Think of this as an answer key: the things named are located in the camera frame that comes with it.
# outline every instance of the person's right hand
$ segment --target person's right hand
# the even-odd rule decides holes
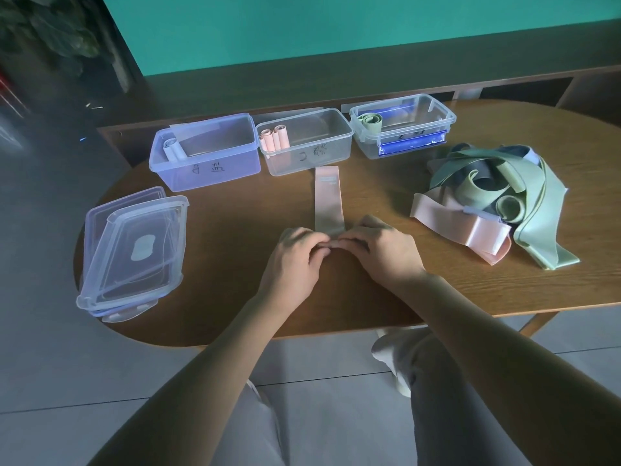
[[[375,216],[363,217],[339,235],[338,247],[353,253],[374,281],[398,297],[427,275],[414,237]]]

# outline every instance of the tabletop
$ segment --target tabletop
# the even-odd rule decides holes
[[[336,164],[346,226],[374,214],[412,234],[426,269],[442,275],[493,316],[621,302],[621,129],[530,103],[475,100],[448,107],[457,122],[445,147],[369,160],[352,142],[350,158]],[[557,241],[582,261],[545,271],[513,245],[507,257],[490,266],[470,249],[409,218],[414,193],[424,193],[429,185],[426,161],[459,142],[481,148],[526,144],[543,156],[569,188]],[[100,204],[158,185],[165,187],[142,163],[114,184]],[[165,189],[167,195],[175,194]],[[181,285],[146,313],[108,327],[154,345],[206,345],[255,294],[282,230],[313,228],[314,170],[274,177],[261,158],[256,175],[177,194],[190,201]],[[83,235],[74,254],[77,282],[82,246]],[[408,306],[374,283],[354,257],[335,249],[324,260],[311,296],[276,337],[420,323]]]

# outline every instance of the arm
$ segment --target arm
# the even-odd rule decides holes
[[[428,323],[532,464],[619,462],[621,399],[428,274],[412,236],[366,216],[339,247]]]
[[[89,463],[208,465],[256,361],[311,293],[330,253],[326,234],[286,229],[259,291],[222,334],[166,383]]]

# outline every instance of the hand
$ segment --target hand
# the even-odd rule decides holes
[[[321,262],[330,255],[330,249],[314,247],[329,241],[327,234],[308,228],[286,228],[269,257],[258,295],[289,316],[311,295]]]
[[[403,234],[375,216],[338,236],[338,246],[360,260],[372,279],[398,297],[427,272],[414,237]]]

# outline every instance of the stack of lids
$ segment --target stack of lids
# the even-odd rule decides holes
[[[91,209],[78,307],[104,322],[127,321],[179,286],[188,206],[157,186]]]

